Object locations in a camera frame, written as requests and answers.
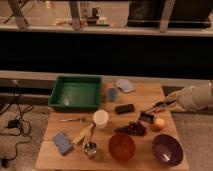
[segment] cable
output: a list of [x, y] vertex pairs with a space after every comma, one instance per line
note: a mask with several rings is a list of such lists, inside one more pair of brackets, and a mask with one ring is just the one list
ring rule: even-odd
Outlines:
[[15, 98], [12, 100], [12, 102], [0, 113], [0, 116], [2, 116], [16, 101], [21, 97], [22, 93], [20, 93], [18, 96], [15, 96]]
[[15, 125], [14, 124], [12, 125], [12, 126], [15, 126], [15, 127], [8, 127], [8, 128], [16, 128], [16, 129], [19, 130], [19, 133], [18, 134], [0, 133], [0, 136], [20, 136], [20, 135], [22, 135], [23, 137], [27, 138], [27, 140], [17, 142], [15, 144], [15, 154], [14, 154], [14, 156], [11, 157], [11, 158], [5, 159], [6, 161], [15, 160], [17, 158], [17, 156], [18, 156], [18, 146], [21, 145], [21, 144], [29, 143], [33, 139], [32, 136], [29, 135], [31, 133], [30, 122], [24, 119], [24, 115], [29, 113], [31, 110], [33, 110], [33, 106], [29, 105], [29, 106], [25, 107], [24, 110], [21, 110], [21, 107], [19, 106], [19, 103], [18, 103], [18, 99], [21, 97], [22, 93], [20, 93], [19, 95], [16, 96], [16, 89], [17, 88], [18, 88], [18, 86], [16, 86], [15, 89], [14, 89], [14, 93], [13, 93], [14, 99], [8, 105], [8, 107], [6, 109], [4, 109], [3, 112], [0, 113], [0, 116], [2, 114], [4, 114], [13, 104], [16, 104], [17, 107], [18, 107], [19, 113], [18, 113], [18, 115], [15, 116], [15, 118], [13, 120], [10, 120], [12, 122], [16, 121]]

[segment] orange bowl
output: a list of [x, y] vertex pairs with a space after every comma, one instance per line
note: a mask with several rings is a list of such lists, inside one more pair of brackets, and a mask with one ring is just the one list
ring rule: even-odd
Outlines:
[[126, 162], [135, 153], [135, 143], [127, 134], [115, 134], [109, 140], [109, 152], [115, 160]]

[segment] white cup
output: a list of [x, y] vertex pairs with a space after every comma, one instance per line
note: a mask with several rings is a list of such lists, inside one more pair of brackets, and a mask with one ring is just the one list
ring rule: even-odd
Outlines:
[[95, 125], [100, 129], [107, 126], [108, 120], [109, 115], [105, 110], [98, 110], [93, 115], [93, 121], [95, 122]]

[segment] green bin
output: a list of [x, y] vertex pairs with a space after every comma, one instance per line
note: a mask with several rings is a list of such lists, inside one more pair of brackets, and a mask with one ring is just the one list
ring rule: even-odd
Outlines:
[[102, 78], [59, 76], [48, 106], [60, 112], [97, 110], [102, 99]]

